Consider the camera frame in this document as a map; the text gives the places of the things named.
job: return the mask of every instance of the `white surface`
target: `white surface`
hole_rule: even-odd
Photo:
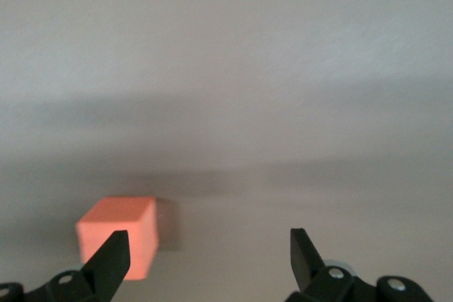
[[[289,228],[453,293],[452,0],[0,0],[0,281],[109,194],[180,207],[116,301],[283,301]]]

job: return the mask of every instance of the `block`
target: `block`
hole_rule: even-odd
[[[155,197],[105,197],[76,223],[80,255],[86,263],[116,230],[127,230],[130,269],[126,280],[144,279],[159,246]]]

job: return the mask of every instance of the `metal screw head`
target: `metal screw head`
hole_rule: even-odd
[[[398,290],[398,291],[406,290],[406,286],[399,279],[390,279],[387,281],[387,283],[389,284],[389,286],[391,286],[395,290]]]
[[[72,275],[64,275],[63,277],[60,277],[58,280],[58,283],[60,284],[66,284],[69,283],[72,280]]]
[[[328,273],[334,278],[334,279],[342,279],[345,275],[341,270],[338,268],[332,268],[328,271]]]
[[[9,288],[0,289],[0,297],[4,297],[9,294]]]

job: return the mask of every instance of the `black plastic part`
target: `black plastic part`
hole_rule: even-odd
[[[291,229],[291,267],[300,292],[291,294],[287,302],[432,302],[414,281],[404,277],[382,277],[371,286],[343,269],[335,278],[329,272],[304,229]],[[404,290],[392,288],[390,279],[397,279]]]
[[[127,231],[115,231],[79,270],[62,272],[23,293],[19,283],[0,284],[0,302],[110,302],[130,267]]]
[[[342,278],[334,278],[329,272],[332,269],[343,273]],[[308,301],[342,302],[351,296],[354,279],[349,272],[336,267],[325,267],[311,281],[303,295]]]
[[[389,280],[401,281],[405,289],[396,290],[389,285]],[[388,302],[432,302],[428,294],[414,281],[399,276],[384,276],[377,281],[377,291],[383,301]]]
[[[291,229],[291,268],[303,291],[326,265],[304,229]]]
[[[127,231],[114,232],[96,254],[84,265],[81,273],[100,302],[109,302],[130,267]]]

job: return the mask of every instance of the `orange cube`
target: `orange cube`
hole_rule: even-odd
[[[129,235],[130,268],[126,280],[144,279],[159,246],[155,197],[106,197],[76,224],[83,263],[116,230]]]

